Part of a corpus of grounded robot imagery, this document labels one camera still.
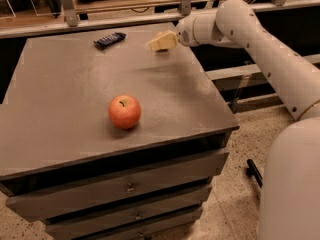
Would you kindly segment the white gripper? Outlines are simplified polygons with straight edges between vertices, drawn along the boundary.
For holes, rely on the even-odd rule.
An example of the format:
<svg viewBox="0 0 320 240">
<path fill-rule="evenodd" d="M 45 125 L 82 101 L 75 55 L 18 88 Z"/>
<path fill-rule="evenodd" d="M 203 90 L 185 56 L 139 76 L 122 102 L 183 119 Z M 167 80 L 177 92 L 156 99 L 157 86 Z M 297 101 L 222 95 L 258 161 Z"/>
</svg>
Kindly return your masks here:
<svg viewBox="0 0 320 240">
<path fill-rule="evenodd" d="M 168 50 L 175 48 L 178 41 L 186 47 L 196 46 L 193 33 L 194 20 L 194 16 L 181 19 L 176 26 L 177 34 L 173 31 L 159 32 L 154 39 L 148 42 L 148 48 L 151 51 Z"/>
</svg>

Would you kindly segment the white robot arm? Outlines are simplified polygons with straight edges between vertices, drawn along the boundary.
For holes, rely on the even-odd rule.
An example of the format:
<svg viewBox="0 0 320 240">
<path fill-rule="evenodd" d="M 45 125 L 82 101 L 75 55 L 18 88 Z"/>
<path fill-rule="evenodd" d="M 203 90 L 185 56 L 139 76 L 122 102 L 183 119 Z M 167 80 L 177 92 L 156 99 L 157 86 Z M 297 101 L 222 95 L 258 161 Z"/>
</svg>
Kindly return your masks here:
<svg viewBox="0 0 320 240">
<path fill-rule="evenodd" d="M 243 0 L 190 15 L 148 46 L 178 44 L 243 48 L 253 59 L 295 119 L 273 141 L 263 172 L 247 161 L 246 174 L 262 188 L 258 240 L 320 240 L 320 70 L 269 33 Z"/>
</svg>

